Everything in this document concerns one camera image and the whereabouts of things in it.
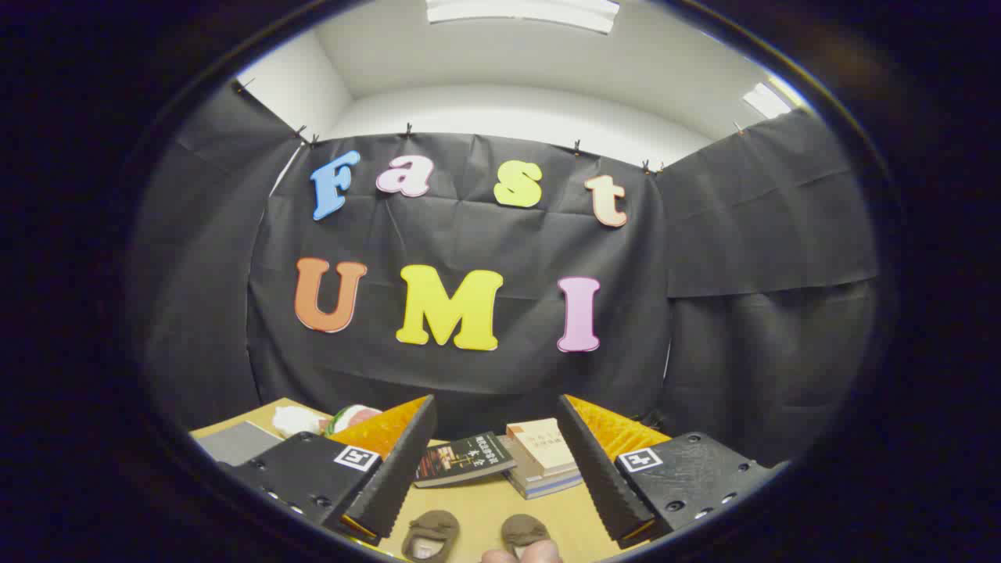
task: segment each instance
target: fluorescent light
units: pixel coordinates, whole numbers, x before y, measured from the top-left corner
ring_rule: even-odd
[[[782,98],[778,94],[761,82],[753,90],[744,94],[744,101],[751,104],[768,119],[778,117],[792,110],[792,108],[786,105],[786,102],[782,101]]]
[[[606,35],[619,4],[609,0],[427,0],[427,21],[521,18],[562,23]]]
[[[778,88],[780,92],[785,94],[786,98],[793,102],[793,105],[796,107],[803,107],[806,105],[806,102],[803,101],[802,97],[800,97],[799,92],[794,90],[793,87],[782,78],[779,78],[778,76],[771,76],[768,81],[771,82],[773,86]]]

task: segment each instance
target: table surface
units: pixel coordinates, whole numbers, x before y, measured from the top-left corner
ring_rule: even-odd
[[[279,399],[239,417],[195,430],[191,436],[201,438],[244,421],[279,436],[271,419],[276,408],[289,406],[329,416],[289,399]],[[440,443],[432,440],[430,445]],[[609,539],[585,484],[525,500],[502,474],[451,487],[417,489],[411,486],[392,528],[392,535],[379,542],[379,549],[396,556],[401,554],[409,522],[428,510],[446,510],[458,520],[458,537],[448,556],[448,560],[454,563],[477,562],[484,551],[503,549],[500,525],[514,514],[529,514],[543,522],[550,531],[550,537],[560,546],[560,554],[567,563],[599,561],[624,551]]]

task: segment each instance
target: small brown slipper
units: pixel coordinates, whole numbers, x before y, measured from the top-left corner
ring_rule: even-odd
[[[403,539],[403,555],[411,561],[443,563],[455,545],[458,520],[443,510],[425,512],[410,522],[410,531]]]
[[[525,548],[538,541],[550,539],[550,532],[536,518],[528,514],[516,514],[504,521],[500,526],[500,537],[504,539],[505,549],[521,559]]]

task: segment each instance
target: yellow letter m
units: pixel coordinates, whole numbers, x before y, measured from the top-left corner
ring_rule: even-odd
[[[444,346],[458,322],[462,328],[452,341],[463,350],[494,350],[493,299],[504,277],[488,269],[473,269],[449,299],[437,270],[429,265],[407,265],[399,271],[406,280],[406,312],[403,328],[396,331],[401,343],[425,345],[424,318],[434,342]]]

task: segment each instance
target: clip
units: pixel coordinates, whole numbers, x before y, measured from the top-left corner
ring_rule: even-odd
[[[238,93],[242,92],[242,91],[243,91],[244,89],[246,89],[246,87],[247,87],[247,86],[249,86],[249,85],[250,85],[250,82],[253,82],[253,81],[254,81],[254,80],[256,80],[256,79],[257,79],[257,77],[255,76],[255,77],[253,77],[253,78],[251,78],[251,79],[247,80],[247,83],[246,83],[246,84],[240,84],[240,87],[239,87],[239,88],[236,88],[236,93],[238,94]]]

